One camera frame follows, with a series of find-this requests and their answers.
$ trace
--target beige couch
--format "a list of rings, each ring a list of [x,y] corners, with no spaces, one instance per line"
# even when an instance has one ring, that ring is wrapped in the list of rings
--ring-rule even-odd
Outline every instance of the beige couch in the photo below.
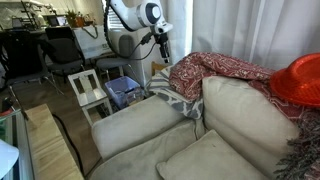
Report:
[[[104,159],[91,179],[272,179],[297,127],[246,82],[203,79],[203,120],[157,96],[93,125]]]

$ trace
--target wooden chair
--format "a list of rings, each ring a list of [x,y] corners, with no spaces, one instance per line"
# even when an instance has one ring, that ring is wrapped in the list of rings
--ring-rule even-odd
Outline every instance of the wooden chair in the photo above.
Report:
[[[94,84],[91,84],[90,78],[92,77],[94,78],[95,86],[93,86]],[[94,69],[69,75],[68,79],[77,95],[79,105],[90,126],[92,126],[93,123],[88,113],[88,109],[104,104],[105,107],[108,108],[109,114],[113,114],[108,96],[101,88]]]
[[[152,61],[152,63],[151,63],[152,76],[154,76],[156,74],[156,71],[161,71],[162,69],[164,69],[166,67],[167,67],[166,65],[158,64],[158,63]]]

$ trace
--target white chair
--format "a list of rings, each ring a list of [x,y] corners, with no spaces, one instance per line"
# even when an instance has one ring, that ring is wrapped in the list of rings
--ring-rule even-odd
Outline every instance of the white chair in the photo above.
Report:
[[[90,78],[94,78],[94,84],[91,84]],[[74,92],[77,95],[79,105],[82,108],[90,126],[92,121],[88,109],[101,105],[102,103],[108,108],[109,113],[113,114],[107,94],[101,88],[97,74],[94,69],[83,71],[68,76]]]

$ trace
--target plastic bin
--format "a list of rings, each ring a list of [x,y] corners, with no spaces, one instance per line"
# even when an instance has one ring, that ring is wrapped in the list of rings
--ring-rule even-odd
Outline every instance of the plastic bin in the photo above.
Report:
[[[105,86],[119,109],[128,106],[128,94],[131,97],[133,92],[142,91],[140,85],[127,76],[106,82]]]

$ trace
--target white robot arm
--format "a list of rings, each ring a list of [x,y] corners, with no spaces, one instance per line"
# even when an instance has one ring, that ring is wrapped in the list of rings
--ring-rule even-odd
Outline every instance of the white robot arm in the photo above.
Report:
[[[167,32],[173,28],[173,25],[165,21],[160,1],[143,0],[140,5],[130,8],[125,6],[122,0],[106,1],[128,31],[150,27],[156,43],[160,44],[161,56],[167,63],[169,57]]]

